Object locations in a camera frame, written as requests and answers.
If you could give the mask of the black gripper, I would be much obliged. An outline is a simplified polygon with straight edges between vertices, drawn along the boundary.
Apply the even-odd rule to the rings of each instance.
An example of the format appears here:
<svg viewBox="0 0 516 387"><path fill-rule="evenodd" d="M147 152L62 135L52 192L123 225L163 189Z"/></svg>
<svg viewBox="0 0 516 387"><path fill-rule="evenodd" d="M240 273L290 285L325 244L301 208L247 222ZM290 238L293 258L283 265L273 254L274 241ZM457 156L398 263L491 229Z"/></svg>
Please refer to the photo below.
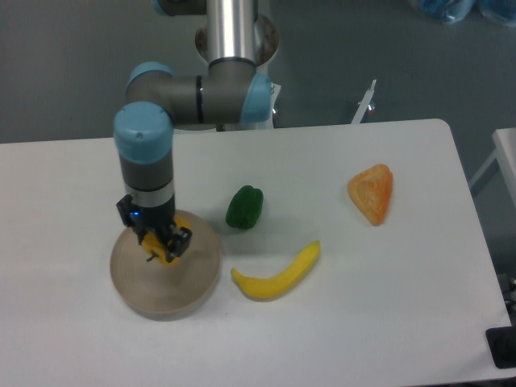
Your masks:
<svg viewBox="0 0 516 387"><path fill-rule="evenodd" d="M139 245L148 243L149 231L163 236L166 262L173 262L188 249L193 233L188 227L175 226L175 197L164 204L145 207L135 204L133 197L126 194L116 203L116 207L123 225L135 230Z"/></svg>

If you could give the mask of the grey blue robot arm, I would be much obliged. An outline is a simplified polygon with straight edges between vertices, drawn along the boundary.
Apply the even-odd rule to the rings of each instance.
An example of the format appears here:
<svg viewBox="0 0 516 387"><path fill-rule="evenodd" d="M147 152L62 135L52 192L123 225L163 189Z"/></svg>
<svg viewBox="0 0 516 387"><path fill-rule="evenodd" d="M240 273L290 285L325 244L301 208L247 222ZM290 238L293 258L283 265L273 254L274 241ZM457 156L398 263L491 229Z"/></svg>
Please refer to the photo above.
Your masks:
<svg viewBox="0 0 516 387"><path fill-rule="evenodd" d="M205 15L208 73L178 77L165 64L136 66L126 104L114 117L125 196L117 209L149 260L173 264L193 232L176 223L173 129L185 124L248 124L272 113L270 79L256 70L255 1L155 1L167 16Z"/></svg>

